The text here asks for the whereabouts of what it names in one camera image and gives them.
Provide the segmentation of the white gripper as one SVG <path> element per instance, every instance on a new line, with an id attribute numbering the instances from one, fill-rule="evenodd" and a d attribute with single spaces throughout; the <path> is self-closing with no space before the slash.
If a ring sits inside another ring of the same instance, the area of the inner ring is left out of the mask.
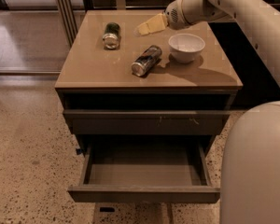
<path id="1" fill-rule="evenodd" d="M 135 29 L 137 35 L 150 35 L 161 32 L 167 25 L 173 30 L 181 30 L 191 26 L 191 4 L 189 0 L 175 0 L 165 9 L 151 19 L 141 23 Z"/>

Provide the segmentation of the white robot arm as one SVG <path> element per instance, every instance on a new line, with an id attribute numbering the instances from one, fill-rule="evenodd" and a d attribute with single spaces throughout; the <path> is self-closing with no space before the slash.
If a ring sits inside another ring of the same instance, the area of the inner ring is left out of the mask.
<path id="1" fill-rule="evenodd" d="M 263 0 L 175 0 L 135 32 L 180 30 L 224 16 L 239 25 L 280 89 L 280 12 Z M 229 132 L 220 224 L 280 224 L 280 101 L 249 109 Z"/>

